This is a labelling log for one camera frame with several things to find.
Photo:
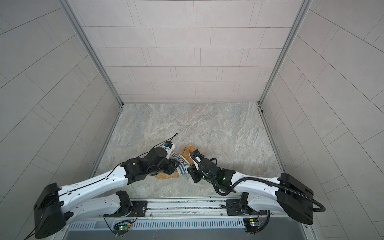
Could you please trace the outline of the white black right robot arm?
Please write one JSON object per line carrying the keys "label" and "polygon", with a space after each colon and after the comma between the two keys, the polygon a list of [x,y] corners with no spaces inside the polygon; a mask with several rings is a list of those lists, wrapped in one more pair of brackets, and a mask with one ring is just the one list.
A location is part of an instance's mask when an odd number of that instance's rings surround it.
{"label": "white black right robot arm", "polygon": [[216,193],[224,197],[241,194],[240,209],[247,215],[261,210],[284,212],[302,224],[313,224],[314,192],[289,174],[278,178],[248,176],[234,170],[221,169],[200,153],[191,153],[195,165],[189,169],[194,182],[211,183]]}

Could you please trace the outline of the tan plush teddy bear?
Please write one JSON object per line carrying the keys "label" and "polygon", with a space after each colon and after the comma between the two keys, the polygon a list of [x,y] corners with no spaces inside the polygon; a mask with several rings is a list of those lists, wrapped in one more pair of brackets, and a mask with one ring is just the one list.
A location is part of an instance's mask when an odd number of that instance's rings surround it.
{"label": "tan plush teddy bear", "polygon": [[171,159],[174,162],[179,163],[176,170],[174,170],[174,172],[170,175],[167,175],[165,173],[159,173],[155,177],[159,180],[166,180],[171,178],[178,178],[182,175],[187,174],[187,168],[195,165],[195,162],[190,157],[190,153],[192,153],[196,149],[197,148],[194,145],[189,144],[185,146],[179,153],[172,152]]}

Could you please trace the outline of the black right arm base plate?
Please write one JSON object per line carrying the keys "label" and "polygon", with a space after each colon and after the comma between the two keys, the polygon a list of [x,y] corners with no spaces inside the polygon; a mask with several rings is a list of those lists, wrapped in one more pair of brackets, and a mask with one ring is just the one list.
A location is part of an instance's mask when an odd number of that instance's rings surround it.
{"label": "black right arm base plate", "polygon": [[267,210],[255,211],[248,206],[247,200],[241,199],[232,199],[226,200],[224,205],[221,205],[221,208],[226,209],[228,216],[267,216]]}

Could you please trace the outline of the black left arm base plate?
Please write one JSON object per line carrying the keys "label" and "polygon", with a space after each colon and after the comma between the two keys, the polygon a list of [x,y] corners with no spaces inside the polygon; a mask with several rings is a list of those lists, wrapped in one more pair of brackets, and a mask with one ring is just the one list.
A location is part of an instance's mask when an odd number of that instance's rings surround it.
{"label": "black left arm base plate", "polygon": [[148,201],[132,201],[132,207],[125,211],[120,208],[111,215],[104,215],[106,218],[133,218],[133,217],[144,217],[148,207]]}

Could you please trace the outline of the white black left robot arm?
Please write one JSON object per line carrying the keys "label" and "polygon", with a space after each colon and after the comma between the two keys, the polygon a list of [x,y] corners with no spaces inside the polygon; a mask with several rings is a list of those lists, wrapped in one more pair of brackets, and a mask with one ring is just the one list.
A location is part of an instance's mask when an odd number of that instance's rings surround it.
{"label": "white black left robot arm", "polygon": [[59,232],[65,226],[93,216],[120,218],[130,214],[139,217],[125,191],[103,197],[110,190],[144,180],[147,176],[163,173],[173,177],[181,175],[189,162],[165,144],[152,148],[143,158],[136,157],[118,164],[111,171],[91,179],[59,187],[57,183],[47,185],[34,205],[35,228],[32,235],[44,239]]}

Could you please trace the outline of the blue white striped knit sweater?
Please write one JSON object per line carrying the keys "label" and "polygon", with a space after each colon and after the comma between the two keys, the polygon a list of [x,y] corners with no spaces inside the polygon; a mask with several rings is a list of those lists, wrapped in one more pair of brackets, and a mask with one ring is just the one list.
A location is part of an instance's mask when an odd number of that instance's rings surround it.
{"label": "blue white striped knit sweater", "polygon": [[182,175],[185,175],[188,173],[187,169],[191,165],[185,157],[183,157],[180,154],[177,154],[176,152],[172,152],[171,153],[171,159],[173,161],[175,161],[176,163],[178,163],[176,170],[177,170],[177,173],[179,174],[179,176],[182,176]]}

